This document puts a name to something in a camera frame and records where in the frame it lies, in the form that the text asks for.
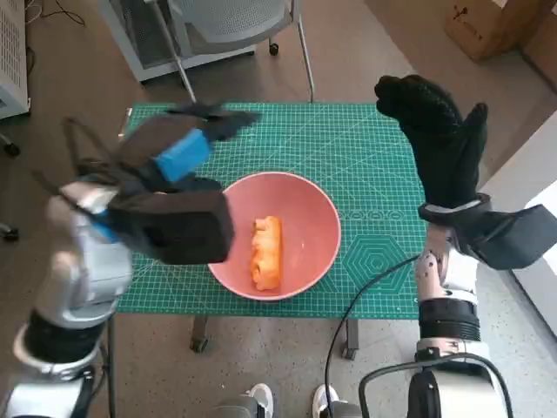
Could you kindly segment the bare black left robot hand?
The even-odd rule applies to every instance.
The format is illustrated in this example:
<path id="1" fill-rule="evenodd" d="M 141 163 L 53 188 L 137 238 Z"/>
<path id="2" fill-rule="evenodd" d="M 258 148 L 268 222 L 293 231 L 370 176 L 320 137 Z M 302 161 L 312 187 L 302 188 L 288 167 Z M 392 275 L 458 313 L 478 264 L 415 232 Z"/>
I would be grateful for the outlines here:
<path id="1" fill-rule="evenodd" d="M 172 107 L 127 134 L 114 158 L 150 192 L 185 190 L 195 170 L 210 159 L 215 142 L 234 138 L 259 118 L 257 112 L 219 104 Z"/>

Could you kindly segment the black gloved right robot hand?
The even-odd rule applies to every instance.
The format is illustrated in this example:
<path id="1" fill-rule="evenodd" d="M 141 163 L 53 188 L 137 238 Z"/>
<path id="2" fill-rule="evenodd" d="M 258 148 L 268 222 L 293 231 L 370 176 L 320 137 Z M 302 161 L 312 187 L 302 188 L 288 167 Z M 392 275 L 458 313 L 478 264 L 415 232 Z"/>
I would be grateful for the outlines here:
<path id="1" fill-rule="evenodd" d="M 398 122 L 413 149 L 426 203 L 453 209 L 476 200 L 487 105 L 464 117 L 448 92 L 417 74 L 383 76 L 374 91 L 378 111 Z"/>

